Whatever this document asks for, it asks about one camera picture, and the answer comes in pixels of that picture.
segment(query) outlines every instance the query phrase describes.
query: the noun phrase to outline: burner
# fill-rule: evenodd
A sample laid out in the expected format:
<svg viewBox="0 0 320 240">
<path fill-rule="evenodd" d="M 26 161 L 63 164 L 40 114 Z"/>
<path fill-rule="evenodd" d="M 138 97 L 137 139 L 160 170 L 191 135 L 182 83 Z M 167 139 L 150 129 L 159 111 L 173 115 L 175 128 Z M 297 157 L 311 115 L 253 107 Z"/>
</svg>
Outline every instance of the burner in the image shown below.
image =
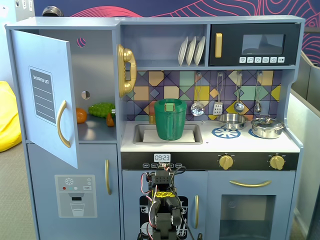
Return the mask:
<svg viewBox="0 0 320 240">
<path fill-rule="evenodd" d="M 248 133 L 249 133 L 251 136 L 255 137 L 255 138 L 261 139 L 261 137 L 255 135 L 255 134 L 252 132 L 252 128 L 249 129 Z"/>
<path fill-rule="evenodd" d="M 225 127 L 218 127 L 212 130 L 212 134 L 221 139 L 235 139 L 240 137 L 238 130 L 230 130 Z"/>
</svg>

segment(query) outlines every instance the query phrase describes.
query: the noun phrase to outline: backsplash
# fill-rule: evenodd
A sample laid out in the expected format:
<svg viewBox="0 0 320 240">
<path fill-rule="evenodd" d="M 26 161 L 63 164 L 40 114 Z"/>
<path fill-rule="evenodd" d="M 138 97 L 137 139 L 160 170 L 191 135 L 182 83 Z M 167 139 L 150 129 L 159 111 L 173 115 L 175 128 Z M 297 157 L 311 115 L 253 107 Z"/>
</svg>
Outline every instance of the backsplash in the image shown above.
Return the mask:
<svg viewBox="0 0 320 240">
<path fill-rule="evenodd" d="M 139 71 L 133 91 L 125 96 L 127 120 L 148 121 L 150 105 L 155 101 L 169 98 L 181 99 L 186 102 L 187 121 L 216 119 L 217 116 L 213 115 L 213 110 L 214 103 L 218 100 L 216 89 L 218 72 L 223 74 L 223 89 L 220 97 L 220 101 L 223 103 L 223 113 L 236 113 L 234 104 L 237 100 L 237 71 Z M 202 74 L 202 79 L 196 77 L 197 73 Z M 257 72 L 243 70 L 240 100 L 245 108 L 241 114 L 245 115 L 249 121 L 258 117 L 259 114 L 269 114 L 275 118 L 280 96 L 281 77 L 281 70 L 263 71 L 262 88 L 259 93 L 261 113 L 256 113 L 254 105 L 256 102 Z M 197 100 L 196 88 L 199 91 L 199 101 L 205 106 L 204 114 L 201 116 L 193 116 L 190 111 L 191 105 Z M 220 77 L 218 89 L 221 89 Z"/>
</svg>

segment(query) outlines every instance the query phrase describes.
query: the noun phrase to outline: floor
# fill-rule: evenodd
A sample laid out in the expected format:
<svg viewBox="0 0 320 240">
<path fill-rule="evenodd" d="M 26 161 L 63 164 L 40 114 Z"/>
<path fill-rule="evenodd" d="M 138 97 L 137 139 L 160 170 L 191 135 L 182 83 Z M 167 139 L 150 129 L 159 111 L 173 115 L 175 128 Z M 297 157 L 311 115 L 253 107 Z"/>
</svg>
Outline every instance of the floor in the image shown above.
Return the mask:
<svg viewBox="0 0 320 240">
<path fill-rule="evenodd" d="M 36 239 L 22 144 L 0 152 L 0 239 Z M 305 240 L 295 221 L 290 240 Z"/>
</svg>

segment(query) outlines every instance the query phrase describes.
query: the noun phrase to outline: green pitcher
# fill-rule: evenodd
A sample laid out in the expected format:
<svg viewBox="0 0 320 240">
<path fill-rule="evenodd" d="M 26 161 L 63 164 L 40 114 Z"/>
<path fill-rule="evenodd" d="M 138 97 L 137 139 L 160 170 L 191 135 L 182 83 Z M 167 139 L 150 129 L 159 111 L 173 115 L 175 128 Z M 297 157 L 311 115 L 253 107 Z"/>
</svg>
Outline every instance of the green pitcher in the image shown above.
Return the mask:
<svg viewBox="0 0 320 240">
<path fill-rule="evenodd" d="M 154 104 L 155 125 L 159 138 L 173 141 L 182 137 L 187 104 L 179 99 L 163 99 Z"/>
</svg>

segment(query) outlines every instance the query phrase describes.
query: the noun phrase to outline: knob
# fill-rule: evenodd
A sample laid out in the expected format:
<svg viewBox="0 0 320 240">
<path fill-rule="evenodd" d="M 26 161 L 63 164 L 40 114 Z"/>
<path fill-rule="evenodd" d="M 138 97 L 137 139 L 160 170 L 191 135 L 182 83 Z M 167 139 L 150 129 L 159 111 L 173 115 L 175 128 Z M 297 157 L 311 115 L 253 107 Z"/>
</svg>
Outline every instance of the knob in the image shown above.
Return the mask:
<svg viewBox="0 0 320 240">
<path fill-rule="evenodd" d="M 223 155 L 219 159 L 219 164 L 221 167 L 223 167 L 224 170 L 227 170 L 232 166 L 232 164 L 234 164 L 234 160 L 229 155 Z"/>
<path fill-rule="evenodd" d="M 281 170 L 283 168 L 283 166 L 285 165 L 285 160 L 282 156 L 276 155 L 270 159 L 270 165 L 274 169 Z"/>
</svg>

